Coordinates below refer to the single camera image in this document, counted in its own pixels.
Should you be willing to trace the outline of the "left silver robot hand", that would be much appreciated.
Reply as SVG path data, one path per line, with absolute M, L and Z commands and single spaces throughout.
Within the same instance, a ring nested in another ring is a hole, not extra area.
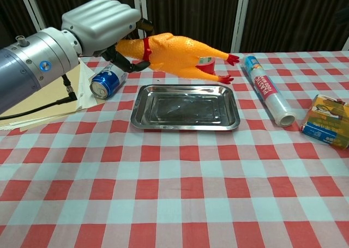
M 139 72 L 150 62 L 133 64 L 116 51 L 118 42 L 132 31 L 148 34 L 153 24 L 141 12 L 117 0 L 91 0 L 62 15 L 62 30 L 70 31 L 78 40 L 83 56 L 103 57 L 124 72 Z

